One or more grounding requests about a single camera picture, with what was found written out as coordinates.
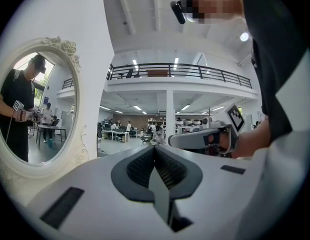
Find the white column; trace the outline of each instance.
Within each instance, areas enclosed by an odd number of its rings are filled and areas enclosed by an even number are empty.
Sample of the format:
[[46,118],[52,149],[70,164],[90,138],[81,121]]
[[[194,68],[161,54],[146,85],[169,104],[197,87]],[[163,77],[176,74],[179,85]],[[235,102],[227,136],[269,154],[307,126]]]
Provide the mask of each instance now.
[[166,90],[166,144],[168,137],[173,135],[175,125],[173,90]]

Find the ceiling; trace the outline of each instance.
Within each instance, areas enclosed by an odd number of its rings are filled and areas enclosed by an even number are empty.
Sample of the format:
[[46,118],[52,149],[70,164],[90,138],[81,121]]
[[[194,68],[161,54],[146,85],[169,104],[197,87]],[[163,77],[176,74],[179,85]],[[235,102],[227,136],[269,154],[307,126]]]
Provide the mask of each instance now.
[[[176,112],[198,114],[208,112],[220,106],[228,106],[235,102],[237,106],[249,102],[248,99],[234,98],[226,95],[211,93],[201,94],[198,92],[175,92],[174,109]],[[106,92],[103,91],[101,106],[124,114],[159,114],[166,112],[166,92],[165,91],[143,91],[143,92]]]
[[246,23],[238,18],[220,24],[178,23],[170,8],[177,0],[104,0],[108,30],[115,57],[113,66],[137,63],[192,64],[198,53],[236,63],[251,51],[252,41],[242,42]]

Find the man in black shirt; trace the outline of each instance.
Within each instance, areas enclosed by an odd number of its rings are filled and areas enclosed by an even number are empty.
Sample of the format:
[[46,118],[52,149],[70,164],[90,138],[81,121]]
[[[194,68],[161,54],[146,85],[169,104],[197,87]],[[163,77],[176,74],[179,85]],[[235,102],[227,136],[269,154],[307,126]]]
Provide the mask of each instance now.
[[31,80],[40,72],[44,74],[45,70],[45,58],[37,54],[29,61],[25,70],[12,69],[0,91],[1,133],[4,139],[7,139],[6,143],[10,150],[26,162],[29,160],[29,143],[25,113],[17,115],[13,105],[15,101],[20,101],[24,105],[24,110],[33,111],[35,88]]
[[[291,12],[281,0],[181,0],[183,13],[200,23],[245,18],[253,37],[252,62],[258,77],[262,112],[265,120],[253,131],[239,136],[233,158],[252,156],[276,138],[292,131],[291,121],[283,109],[283,87],[307,54]],[[227,134],[221,134],[219,145],[227,148]]]

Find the white mirror frame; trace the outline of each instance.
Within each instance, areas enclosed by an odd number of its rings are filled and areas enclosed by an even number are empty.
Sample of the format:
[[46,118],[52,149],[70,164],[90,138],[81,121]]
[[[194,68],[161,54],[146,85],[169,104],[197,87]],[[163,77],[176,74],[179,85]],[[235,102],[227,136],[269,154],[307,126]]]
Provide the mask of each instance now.
[[0,130],[0,179],[7,193],[24,205],[41,189],[88,161],[89,157],[84,143],[86,125],[80,109],[81,66],[74,42],[62,40],[60,37],[38,38],[11,52],[0,65],[2,69],[0,70],[0,92],[4,80],[15,63],[34,52],[52,52],[67,62],[74,81],[76,106],[74,121],[63,147],[45,165],[39,166],[17,158],[6,145]]

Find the railing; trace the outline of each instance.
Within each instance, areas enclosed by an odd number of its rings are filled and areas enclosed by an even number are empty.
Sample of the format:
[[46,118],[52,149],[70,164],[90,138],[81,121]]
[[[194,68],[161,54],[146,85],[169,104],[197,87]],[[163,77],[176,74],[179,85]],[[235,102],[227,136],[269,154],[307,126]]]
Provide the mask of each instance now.
[[67,79],[67,80],[64,81],[62,90],[65,89],[65,88],[68,88],[68,87],[72,87],[72,86],[74,86],[73,78]]
[[106,79],[145,77],[187,77],[197,79],[212,79],[225,83],[233,83],[252,89],[251,80],[247,77],[208,66],[174,63],[146,63],[124,65],[109,68]]

